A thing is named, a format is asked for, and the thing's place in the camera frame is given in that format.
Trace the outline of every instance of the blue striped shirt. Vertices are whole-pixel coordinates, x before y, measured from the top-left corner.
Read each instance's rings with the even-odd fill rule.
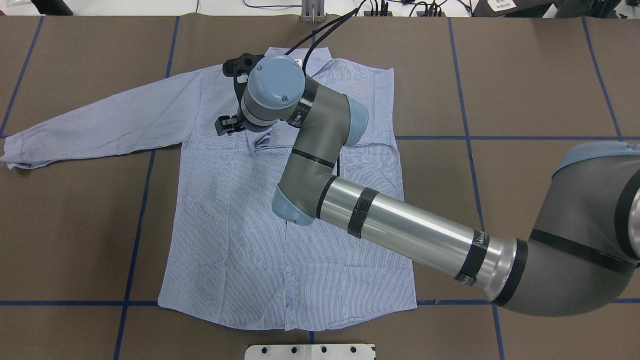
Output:
[[[267,54],[285,49],[269,48]],[[306,49],[291,56],[303,58]],[[393,70],[332,59],[316,49],[307,73],[367,106],[369,126],[340,155],[340,175],[403,199],[392,128]],[[316,220],[289,224],[271,199],[297,129],[217,136],[237,111],[221,65],[141,86],[6,139],[1,161],[127,154],[182,143],[172,243],[158,304],[228,327],[339,329],[416,306],[411,261]]]

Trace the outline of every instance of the brown table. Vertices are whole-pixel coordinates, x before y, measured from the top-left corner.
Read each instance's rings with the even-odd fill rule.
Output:
[[[0,17],[0,136],[289,47],[312,26],[293,15]],[[358,17],[326,45],[394,68],[408,202],[495,236],[528,237],[571,146],[640,140],[640,21]],[[618,303],[571,318],[493,307],[419,265],[416,310],[339,331],[239,331],[161,309],[179,153],[0,168],[0,359],[242,359],[248,345],[309,342],[375,343],[378,359],[638,357],[638,277]]]

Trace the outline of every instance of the black band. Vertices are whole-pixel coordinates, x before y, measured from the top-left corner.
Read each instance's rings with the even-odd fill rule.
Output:
[[[302,92],[302,96],[296,105],[296,109],[293,111],[287,122],[294,127],[301,127],[302,123],[307,118],[311,107],[316,100],[316,93],[318,91],[318,83],[307,77],[305,82],[305,89]]]
[[[326,182],[324,189],[322,189],[322,194],[320,194],[320,200],[318,200],[318,207],[316,208],[316,218],[320,218],[320,211],[322,210],[322,203],[324,202],[324,197],[326,196],[326,192],[329,191],[331,184],[333,184],[333,180],[335,180],[337,176],[331,176],[331,179]]]
[[[616,227],[616,238],[622,248],[622,251],[628,257],[636,260],[640,260],[633,247],[631,247],[631,240],[629,239],[629,214],[631,213],[631,205],[633,205],[634,197],[640,188],[640,170],[638,170],[629,179],[624,189],[618,197],[618,203],[616,204],[616,213],[614,217],[614,224]]]
[[[331,161],[326,161],[325,159],[318,158],[317,156],[313,156],[313,155],[311,155],[311,154],[309,154],[307,152],[304,152],[302,150],[298,150],[295,147],[293,149],[291,149],[291,153],[295,154],[295,155],[300,155],[303,158],[307,158],[309,160],[315,161],[316,163],[322,164],[322,165],[324,165],[326,167],[333,168],[333,166],[334,166],[334,164]]]
[[[533,229],[531,231],[531,240],[541,242],[557,250],[564,251],[568,254],[589,261],[590,263],[600,265],[604,268],[619,272],[624,275],[631,276],[631,274],[633,274],[634,270],[636,269],[635,265],[627,263],[622,259],[618,259],[615,256],[605,254],[604,252],[596,250],[593,247],[588,247],[587,245],[583,245],[581,243],[577,243],[560,236],[546,233],[545,231]]]
[[[467,258],[453,279],[467,286],[473,285],[476,282],[476,277],[482,267],[482,263],[484,263],[488,246],[489,235],[484,231],[474,230],[474,239],[471,241]]]
[[[349,225],[347,226],[349,235],[355,236],[358,239],[362,238],[361,234],[364,220],[367,220],[369,208],[371,207],[373,198],[375,198],[377,194],[378,192],[372,188],[364,188],[362,190],[358,201],[356,201],[356,205],[353,207],[351,219],[349,219]]]
[[[498,306],[503,306],[511,300],[511,297],[516,292],[520,280],[522,279],[522,273],[527,264],[527,255],[529,253],[528,245],[525,241],[516,239],[516,256],[513,258],[513,265],[511,271],[507,277],[507,281],[504,283],[502,290],[498,296],[492,301]]]

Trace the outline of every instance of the white sticker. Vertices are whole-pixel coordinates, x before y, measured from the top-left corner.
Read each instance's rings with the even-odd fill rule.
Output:
[[[501,12],[503,10],[516,7],[513,0],[486,0],[486,2],[489,3],[489,6],[491,6],[495,12]]]

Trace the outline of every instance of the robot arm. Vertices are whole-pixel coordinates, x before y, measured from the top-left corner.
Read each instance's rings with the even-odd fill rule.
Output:
[[[265,131],[281,119],[300,129],[273,198],[276,215],[299,225],[326,221],[519,313],[585,313],[625,289],[640,256],[640,147],[570,150],[529,241],[494,238],[332,175],[340,148],[364,133],[367,110],[306,77],[288,56],[255,57],[252,66],[245,66],[252,55],[243,56],[228,65],[249,74],[246,86],[236,86],[238,114],[220,117],[216,129]]]

